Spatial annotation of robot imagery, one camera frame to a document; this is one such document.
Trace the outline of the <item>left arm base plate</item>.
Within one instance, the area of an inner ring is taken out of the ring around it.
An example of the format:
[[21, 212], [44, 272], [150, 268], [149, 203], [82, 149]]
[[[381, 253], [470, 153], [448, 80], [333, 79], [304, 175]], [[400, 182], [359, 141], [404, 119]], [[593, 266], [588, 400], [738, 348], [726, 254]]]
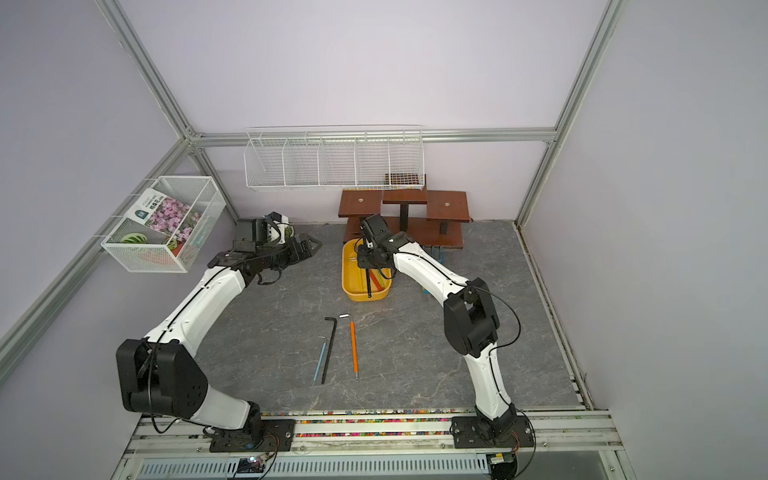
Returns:
[[291, 449], [296, 421], [261, 419], [254, 431], [216, 429], [209, 435], [211, 453], [284, 452]]

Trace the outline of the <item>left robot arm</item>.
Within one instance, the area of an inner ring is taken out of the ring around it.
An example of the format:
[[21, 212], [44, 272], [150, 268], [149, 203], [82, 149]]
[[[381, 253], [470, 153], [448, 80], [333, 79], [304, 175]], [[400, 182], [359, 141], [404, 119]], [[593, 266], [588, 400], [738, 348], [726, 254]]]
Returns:
[[199, 283], [161, 323], [140, 339], [125, 340], [116, 351], [125, 410], [150, 417], [169, 416], [258, 440], [265, 427], [258, 404], [212, 387], [195, 357], [224, 309], [251, 283], [266, 286], [262, 272], [282, 273], [314, 256], [322, 243], [297, 234], [276, 246], [250, 243], [218, 253]]

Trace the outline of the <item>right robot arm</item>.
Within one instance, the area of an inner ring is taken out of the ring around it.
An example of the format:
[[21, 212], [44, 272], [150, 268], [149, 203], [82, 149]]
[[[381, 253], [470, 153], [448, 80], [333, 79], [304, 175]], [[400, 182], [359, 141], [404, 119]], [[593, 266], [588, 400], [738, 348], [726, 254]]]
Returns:
[[505, 435], [517, 423], [517, 409], [500, 372], [500, 318], [486, 282], [454, 273], [407, 233], [392, 232], [379, 214], [361, 220], [360, 229], [358, 266], [404, 274], [437, 300], [446, 339], [468, 367], [480, 431], [487, 438]]

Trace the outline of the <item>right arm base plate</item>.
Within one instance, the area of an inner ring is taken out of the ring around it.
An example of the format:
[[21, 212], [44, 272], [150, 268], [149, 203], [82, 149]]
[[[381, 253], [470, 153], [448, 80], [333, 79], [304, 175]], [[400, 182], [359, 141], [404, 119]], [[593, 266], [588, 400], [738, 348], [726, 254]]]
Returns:
[[533, 447], [533, 430], [517, 415], [511, 420], [489, 421], [482, 416], [458, 416], [451, 419], [449, 434], [456, 449]]

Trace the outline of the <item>red hex key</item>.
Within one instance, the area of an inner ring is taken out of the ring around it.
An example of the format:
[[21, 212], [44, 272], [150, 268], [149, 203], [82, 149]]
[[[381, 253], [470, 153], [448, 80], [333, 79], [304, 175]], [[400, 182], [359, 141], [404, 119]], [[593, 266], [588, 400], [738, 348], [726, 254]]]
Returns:
[[384, 283], [382, 281], [382, 278], [380, 277], [380, 275], [377, 272], [371, 270], [370, 271], [370, 277], [371, 277], [372, 283], [376, 286], [376, 289], [378, 291], [382, 291], [382, 290], [385, 289]]

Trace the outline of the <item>orange hex key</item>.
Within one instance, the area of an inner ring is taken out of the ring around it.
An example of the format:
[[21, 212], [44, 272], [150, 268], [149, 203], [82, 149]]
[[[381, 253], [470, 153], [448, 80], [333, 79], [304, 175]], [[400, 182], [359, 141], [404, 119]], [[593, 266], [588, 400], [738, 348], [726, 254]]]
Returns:
[[353, 321], [349, 313], [343, 313], [339, 316], [339, 318], [342, 320], [347, 320], [349, 324], [353, 371], [354, 371], [355, 379], [359, 380], [359, 359], [358, 359], [355, 322]]

